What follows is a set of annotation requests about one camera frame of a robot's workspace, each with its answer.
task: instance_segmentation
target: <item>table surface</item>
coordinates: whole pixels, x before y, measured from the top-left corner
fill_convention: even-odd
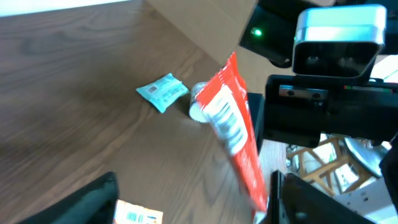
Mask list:
[[[189,96],[160,114],[135,91],[169,72],[191,88],[220,69],[150,5],[0,18],[0,49],[0,223],[110,170],[121,199],[165,223],[250,222],[213,131],[187,116]],[[266,167],[284,167],[269,144]]]

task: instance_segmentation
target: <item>label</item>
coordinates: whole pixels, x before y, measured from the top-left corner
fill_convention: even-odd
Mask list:
[[[248,140],[242,114],[228,86],[223,85],[212,101],[203,109],[210,119],[224,148],[233,156]]]
[[[180,96],[183,92],[186,92],[186,87],[182,86],[182,84],[178,86],[172,86],[172,88],[163,93],[163,95],[161,95],[159,99],[163,100],[163,102],[165,103],[168,103],[170,100],[174,101],[175,96]]]
[[[118,200],[113,224],[162,224],[162,217],[163,212]]]
[[[170,95],[170,91],[175,91],[177,85],[182,82],[173,77],[172,74],[168,74],[154,83],[147,85],[146,92],[148,92],[153,98],[161,99],[167,98]]]

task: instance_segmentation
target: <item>black object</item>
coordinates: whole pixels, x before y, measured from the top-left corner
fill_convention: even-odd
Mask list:
[[[19,224],[112,224],[118,198],[116,176],[108,172]]]
[[[398,54],[398,1],[367,0],[337,1],[336,6],[350,4],[381,4],[387,8],[385,47],[381,54]],[[299,14],[311,7],[319,7],[304,0],[260,0],[255,6],[243,32],[240,46],[262,55],[280,68],[292,65],[293,43]],[[263,30],[261,36],[253,29]]]
[[[250,115],[256,136],[257,150],[260,152],[264,132],[264,102],[265,99],[260,93],[248,93]]]
[[[301,75],[359,77],[379,49],[378,44],[370,42],[304,42],[295,48],[292,70]]]
[[[271,175],[271,198],[263,223],[372,223],[293,174]]]
[[[398,133],[391,141],[392,149],[380,162],[381,172],[390,194],[391,201],[398,213]]]
[[[325,100],[301,99],[279,95],[281,85],[321,89]],[[264,138],[305,147],[317,147],[320,134],[344,134],[353,138],[390,141],[398,128],[398,84],[357,83],[346,89],[318,77],[271,75],[266,84]]]
[[[268,58],[276,67],[290,67],[297,18],[310,7],[317,5],[298,0],[259,1],[239,45]],[[263,34],[256,37],[253,28],[263,30]]]

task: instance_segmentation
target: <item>chair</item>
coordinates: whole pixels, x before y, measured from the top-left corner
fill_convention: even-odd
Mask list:
[[[339,141],[342,141],[346,150],[346,154],[342,154]],[[298,162],[300,164],[300,169],[298,174],[300,178],[308,181],[310,184],[316,182],[319,186],[325,190],[330,196],[334,196],[336,193],[332,187],[331,174],[339,167],[350,164],[353,166],[354,170],[357,172],[359,179],[352,183],[344,192],[347,193],[360,187],[365,181],[370,177],[380,178],[381,171],[379,168],[379,163],[384,157],[387,150],[382,146],[374,147],[373,149],[368,149],[364,147],[357,139],[343,138],[343,137],[331,137],[319,143],[319,146],[332,143],[335,152],[336,159],[331,162],[324,162],[311,148],[303,148],[298,151],[290,153],[287,158],[291,159],[294,156],[298,156]],[[308,152],[313,156],[321,166],[314,171],[307,173],[305,171],[305,163],[303,159],[304,152]],[[327,184],[322,181],[322,178],[326,177]]]

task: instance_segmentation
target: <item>red snack bag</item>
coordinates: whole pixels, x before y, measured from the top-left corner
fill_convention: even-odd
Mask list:
[[[246,84],[239,75],[235,52],[196,97],[223,143],[241,190],[256,210],[267,211],[267,189],[257,153]]]

